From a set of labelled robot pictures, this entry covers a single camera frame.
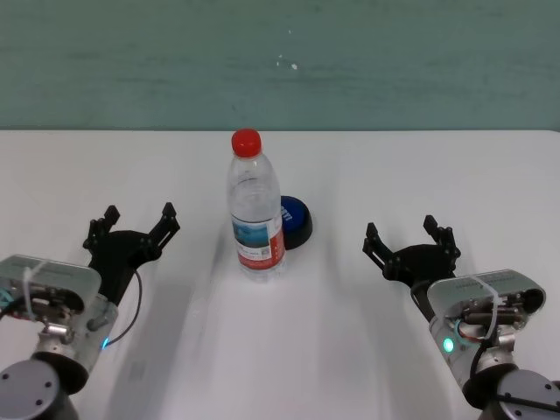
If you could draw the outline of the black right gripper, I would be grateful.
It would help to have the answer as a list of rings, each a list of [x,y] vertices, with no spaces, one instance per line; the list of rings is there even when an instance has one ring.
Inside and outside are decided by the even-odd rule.
[[[440,227],[432,215],[425,216],[423,228],[437,245],[413,245],[394,253],[382,242],[375,224],[369,222],[362,251],[381,270],[384,278],[394,278],[394,281],[409,286],[417,309],[426,319],[433,319],[435,313],[427,291],[436,281],[454,277],[461,251],[452,228]]]

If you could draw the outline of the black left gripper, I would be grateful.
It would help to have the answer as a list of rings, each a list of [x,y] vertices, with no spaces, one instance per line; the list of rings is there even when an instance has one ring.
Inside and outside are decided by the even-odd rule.
[[[148,233],[131,230],[110,232],[120,213],[110,205],[104,215],[89,222],[82,247],[91,254],[89,267],[101,276],[99,293],[118,306],[138,268],[157,260],[168,242],[180,230],[177,212],[167,202],[162,216]]]

